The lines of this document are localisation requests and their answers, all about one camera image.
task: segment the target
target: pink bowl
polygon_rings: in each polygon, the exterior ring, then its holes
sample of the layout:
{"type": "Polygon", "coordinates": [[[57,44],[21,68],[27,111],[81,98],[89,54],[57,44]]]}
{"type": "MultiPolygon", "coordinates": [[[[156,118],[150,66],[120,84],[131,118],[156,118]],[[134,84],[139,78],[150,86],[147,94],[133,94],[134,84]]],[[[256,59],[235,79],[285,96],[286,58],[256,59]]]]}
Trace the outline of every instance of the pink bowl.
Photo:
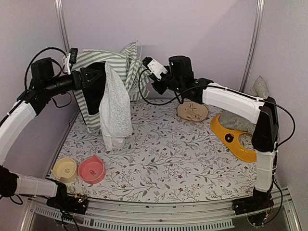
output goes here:
{"type": "Polygon", "coordinates": [[[97,155],[81,162],[78,175],[88,184],[97,184],[106,176],[104,163],[97,155]]]}

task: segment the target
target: metal pole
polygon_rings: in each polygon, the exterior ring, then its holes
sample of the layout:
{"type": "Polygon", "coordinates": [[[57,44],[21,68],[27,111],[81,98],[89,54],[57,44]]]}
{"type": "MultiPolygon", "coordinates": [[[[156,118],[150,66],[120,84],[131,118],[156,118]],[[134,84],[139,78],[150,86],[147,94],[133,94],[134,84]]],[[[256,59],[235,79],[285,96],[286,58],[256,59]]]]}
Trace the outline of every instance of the metal pole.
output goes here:
{"type": "Polygon", "coordinates": [[[258,40],[260,29],[261,29],[263,8],[264,8],[264,0],[258,0],[256,18],[255,18],[255,25],[254,25],[254,32],[253,32],[253,37],[252,37],[251,44],[250,44],[249,55],[248,55],[248,58],[247,58],[243,78],[242,78],[240,89],[239,89],[240,92],[244,92],[247,81],[248,81],[248,77],[249,77],[249,74],[250,74],[252,62],[253,62],[256,47],[257,47],[257,40],[258,40]]]}
{"type": "Polygon", "coordinates": [[[57,12],[57,18],[58,18],[63,47],[66,52],[69,52],[70,47],[68,43],[67,31],[65,26],[62,0],[55,0],[55,5],[56,5],[56,12],[57,12]]]}

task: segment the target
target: striped fabric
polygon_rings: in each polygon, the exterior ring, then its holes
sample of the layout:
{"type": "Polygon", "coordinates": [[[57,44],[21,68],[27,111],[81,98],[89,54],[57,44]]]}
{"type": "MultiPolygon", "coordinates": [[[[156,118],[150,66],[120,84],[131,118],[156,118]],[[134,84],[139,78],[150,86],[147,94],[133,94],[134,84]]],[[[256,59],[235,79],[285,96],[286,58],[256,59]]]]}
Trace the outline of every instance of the striped fabric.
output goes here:
{"type": "MultiPolygon", "coordinates": [[[[141,71],[145,69],[140,60],[137,60],[137,46],[136,42],[132,42],[125,46],[120,53],[111,51],[100,50],[84,50],[77,55],[77,62],[74,64],[72,70],[80,70],[82,67],[95,62],[106,61],[117,72],[121,80],[124,83],[126,90],[128,91],[131,101],[137,101],[141,99],[138,79],[141,71]]],[[[147,90],[147,84],[149,83],[148,73],[143,73],[141,77],[141,91],[142,94],[147,97],[149,92],[147,90]]],[[[96,128],[100,128],[100,115],[89,115],[87,104],[82,90],[74,91],[76,101],[79,105],[83,119],[88,127],[88,131],[92,131],[96,128]]]]}
{"type": "MultiPolygon", "coordinates": [[[[269,97],[268,88],[261,76],[256,79],[253,87],[249,91],[249,94],[255,97],[261,97],[263,99],[267,99],[269,97]]],[[[248,132],[251,135],[253,135],[256,128],[256,125],[251,123],[248,119],[228,111],[224,111],[221,114],[219,122],[225,128],[248,132]]]]}

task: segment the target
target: ventilation grille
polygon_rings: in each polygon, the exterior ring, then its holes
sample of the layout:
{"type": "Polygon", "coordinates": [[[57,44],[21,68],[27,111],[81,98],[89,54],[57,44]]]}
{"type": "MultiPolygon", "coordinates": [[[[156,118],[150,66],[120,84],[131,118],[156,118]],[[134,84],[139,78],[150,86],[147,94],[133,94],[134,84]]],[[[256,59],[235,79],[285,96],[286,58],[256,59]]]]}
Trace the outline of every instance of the ventilation grille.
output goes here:
{"type": "MultiPolygon", "coordinates": [[[[52,219],[61,220],[61,213],[55,210],[37,206],[35,212],[52,219]]],[[[234,228],[232,220],[227,219],[217,222],[200,223],[195,225],[125,225],[116,222],[104,222],[99,219],[84,218],[79,223],[82,226],[104,231],[218,231],[234,228]]]]}

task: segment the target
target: checkered pillow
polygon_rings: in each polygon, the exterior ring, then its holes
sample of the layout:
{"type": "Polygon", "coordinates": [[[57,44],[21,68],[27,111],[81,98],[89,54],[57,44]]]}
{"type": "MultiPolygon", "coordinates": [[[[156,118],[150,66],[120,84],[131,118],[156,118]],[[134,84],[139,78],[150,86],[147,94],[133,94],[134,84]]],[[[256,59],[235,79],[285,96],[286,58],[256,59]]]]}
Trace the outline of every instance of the checkered pillow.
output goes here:
{"type": "MultiPolygon", "coordinates": [[[[267,99],[269,97],[268,88],[261,76],[256,79],[253,87],[249,91],[249,94],[255,97],[261,97],[263,99],[267,99]]],[[[224,111],[221,114],[219,122],[225,128],[248,132],[251,135],[254,133],[256,127],[256,125],[251,123],[249,120],[228,111],[224,111]]]]}

